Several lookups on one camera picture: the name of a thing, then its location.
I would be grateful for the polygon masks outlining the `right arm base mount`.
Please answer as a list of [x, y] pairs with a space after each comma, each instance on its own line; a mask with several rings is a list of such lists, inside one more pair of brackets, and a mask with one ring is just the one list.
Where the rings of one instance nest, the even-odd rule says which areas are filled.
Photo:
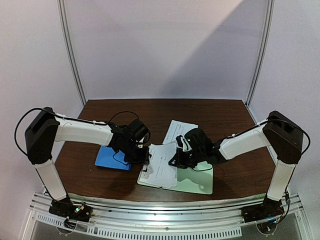
[[262, 203], [242, 207], [241, 216], [245, 223], [255, 223], [261, 234], [272, 235], [289, 213], [290, 200], [287, 203], [284, 208], [281, 200], [274, 201], [265, 197]]

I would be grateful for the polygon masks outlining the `green clipboard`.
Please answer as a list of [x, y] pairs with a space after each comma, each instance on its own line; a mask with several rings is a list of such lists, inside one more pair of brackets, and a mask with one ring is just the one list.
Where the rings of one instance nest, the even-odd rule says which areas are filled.
[[177, 169], [176, 184], [170, 187], [151, 183], [146, 177], [146, 172], [141, 171], [137, 183], [141, 186], [176, 192], [211, 195], [213, 193], [214, 169], [209, 164], [199, 163], [195, 169]]

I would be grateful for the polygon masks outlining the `white paper sheets stack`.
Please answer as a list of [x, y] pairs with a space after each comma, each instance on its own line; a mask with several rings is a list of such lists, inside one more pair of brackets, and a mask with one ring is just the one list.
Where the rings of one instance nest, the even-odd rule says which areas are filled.
[[149, 146], [149, 164], [141, 171], [137, 180], [139, 185], [170, 189], [177, 186], [177, 168], [169, 165], [176, 154], [176, 143]]

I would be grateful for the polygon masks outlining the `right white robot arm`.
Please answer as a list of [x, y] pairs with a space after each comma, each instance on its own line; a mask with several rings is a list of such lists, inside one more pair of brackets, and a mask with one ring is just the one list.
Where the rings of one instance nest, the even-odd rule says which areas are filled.
[[240, 155], [267, 148], [276, 156], [266, 201], [259, 206], [262, 218], [278, 210], [278, 201], [285, 194], [302, 155], [309, 149], [311, 138], [305, 130], [278, 111], [256, 125], [212, 142], [203, 129], [194, 128], [176, 137], [176, 153], [168, 164], [180, 169], [195, 168], [206, 162], [212, 166], [224, 164]]

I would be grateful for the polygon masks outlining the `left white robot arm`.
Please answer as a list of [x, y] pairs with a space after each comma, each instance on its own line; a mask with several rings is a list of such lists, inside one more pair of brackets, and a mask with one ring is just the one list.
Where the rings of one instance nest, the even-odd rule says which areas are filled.
[[53, 162], [52, 149], [56, 142], [78, 142], [112, 148], [124, 153], [129, 164], [149, 164], [149, 149], [145, 146], [151, 132], [139, 118], [128, 125], [67, 117], [51, 107], [39, 109], [39, 114], [25, 130], [26, 156], [34, 165], [55, 209], [63, 216], [74, 213], [74, 205]]

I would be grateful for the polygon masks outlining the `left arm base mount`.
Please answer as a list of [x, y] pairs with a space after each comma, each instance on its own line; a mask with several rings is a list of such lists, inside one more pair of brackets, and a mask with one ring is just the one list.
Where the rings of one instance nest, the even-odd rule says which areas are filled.
[[77, 226], [77, 221], [89, 222], [93, 208], [84, 201], [73, 202], [67, 197], [59, 201], [52, 200], [48, 212], [52, 215], [65, 218], [63, 226], [74, 230]]

